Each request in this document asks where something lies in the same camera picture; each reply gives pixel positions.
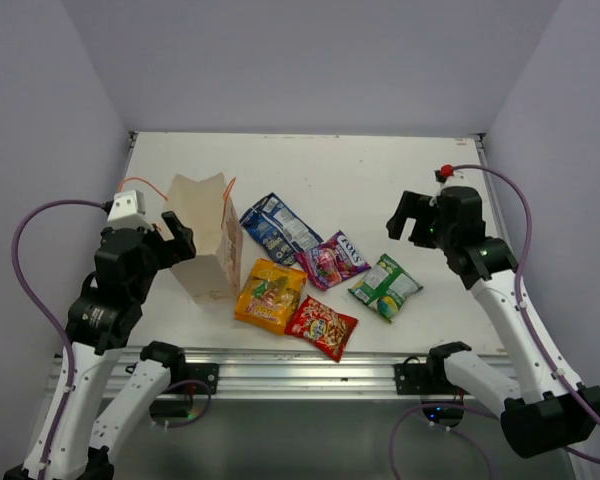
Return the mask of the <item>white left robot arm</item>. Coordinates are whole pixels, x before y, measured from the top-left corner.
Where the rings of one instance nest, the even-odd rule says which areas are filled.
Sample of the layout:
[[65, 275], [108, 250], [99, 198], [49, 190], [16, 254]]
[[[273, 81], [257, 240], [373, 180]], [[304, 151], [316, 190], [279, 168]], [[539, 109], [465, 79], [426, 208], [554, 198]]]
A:
[[161, 215], [172, 234], [166, 240], [137, 208], [119, 215], [117, 206], [104, 205], [109, 218], [95, 269], [70, 306], [66, 325], [54, 326], [64, 352], [38, 439], [25, 461], [5, 473], [7, 479], [112, 478], [121, 446], [154, 399], [187, 383], [183, 351], [153, 341], [128, 383], [107, 407], [101, 405], [156, 274], [196, 255], [193, 231], [174, 212]]

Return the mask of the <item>red snack packet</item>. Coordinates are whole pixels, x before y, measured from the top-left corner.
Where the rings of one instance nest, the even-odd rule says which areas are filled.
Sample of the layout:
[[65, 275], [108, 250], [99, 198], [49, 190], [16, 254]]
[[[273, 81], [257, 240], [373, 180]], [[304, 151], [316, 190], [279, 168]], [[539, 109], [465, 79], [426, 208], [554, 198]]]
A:
[[356, 318], [307, 296], [287, 322], [285, 334], [305, 340], [339, 363], [358, 323]]

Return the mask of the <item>purple Fox's candy packet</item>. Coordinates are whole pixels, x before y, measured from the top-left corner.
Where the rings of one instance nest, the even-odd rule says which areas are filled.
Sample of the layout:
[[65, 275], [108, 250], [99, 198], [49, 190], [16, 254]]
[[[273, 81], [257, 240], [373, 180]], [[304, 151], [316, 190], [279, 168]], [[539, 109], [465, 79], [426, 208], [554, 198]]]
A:
[[295, 254], [311, 284], [327, 291], [371, 268], [341, 230], [327, 241]]

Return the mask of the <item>green chips packet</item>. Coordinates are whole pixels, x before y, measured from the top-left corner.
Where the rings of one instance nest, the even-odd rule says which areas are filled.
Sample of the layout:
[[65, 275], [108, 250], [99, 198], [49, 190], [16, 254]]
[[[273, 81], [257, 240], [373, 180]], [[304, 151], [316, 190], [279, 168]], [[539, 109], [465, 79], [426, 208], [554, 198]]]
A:
[[359, 302], [391, 323], [406, 301], [423, 285], [386, 253], [348, 291]]

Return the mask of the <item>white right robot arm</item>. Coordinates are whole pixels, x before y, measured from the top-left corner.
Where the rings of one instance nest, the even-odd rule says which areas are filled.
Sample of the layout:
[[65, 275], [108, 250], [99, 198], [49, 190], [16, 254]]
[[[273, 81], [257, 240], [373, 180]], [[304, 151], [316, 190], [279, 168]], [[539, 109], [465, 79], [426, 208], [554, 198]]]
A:
[[589, 438], [600, 416], [600, 387], [585, 386], [561, 357], [516, 284], [518, 263], [508, 244], [486, 233], [482, 199], [471, 187], [445, 187], [435, 196], [406, 191], [386, 228], [401, 237], [407, 220], [418, 247], [441, 250], [449, 268], [494, 326], [516, 376], [481, 360], [462, 341], [432, 348], [421, 378], [437, 392], [458, 387], [499, 420], [522, 458], [567, 448]]

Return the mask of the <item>orange yellow snack packet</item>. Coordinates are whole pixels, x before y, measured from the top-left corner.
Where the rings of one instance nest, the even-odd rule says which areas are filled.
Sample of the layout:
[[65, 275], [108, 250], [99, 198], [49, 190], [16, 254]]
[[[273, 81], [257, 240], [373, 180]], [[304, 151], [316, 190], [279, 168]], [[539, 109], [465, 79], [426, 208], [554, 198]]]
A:
[[258, 259], [238, 297], [236, 320], [282, 336], [307, 283], [303, 270]]

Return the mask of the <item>white paper bag orange handles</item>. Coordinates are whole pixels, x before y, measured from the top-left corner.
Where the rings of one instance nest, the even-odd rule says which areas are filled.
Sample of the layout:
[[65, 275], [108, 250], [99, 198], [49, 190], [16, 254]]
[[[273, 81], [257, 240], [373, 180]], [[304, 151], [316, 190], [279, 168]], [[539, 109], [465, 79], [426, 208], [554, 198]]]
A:
[[170, 271], [198, 303], [234, 300], [240, 291], [243, 234], [232, 188], [221, 173], [200, 181], [177, 174], [163, 203], [163, 212], [173, 212], [193, 232], [196, 256]]

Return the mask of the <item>blue snack packet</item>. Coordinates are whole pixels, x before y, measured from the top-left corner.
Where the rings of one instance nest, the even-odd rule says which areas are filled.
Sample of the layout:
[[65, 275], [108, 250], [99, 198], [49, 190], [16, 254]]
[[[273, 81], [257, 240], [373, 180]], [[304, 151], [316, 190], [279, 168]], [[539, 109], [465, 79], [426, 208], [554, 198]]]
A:
[[297, 253], [323, 242], [322, 237], [273, 192], [248, 208], [240, 224], [264, 248], [271, 261], [284, 266], [293, 265]]

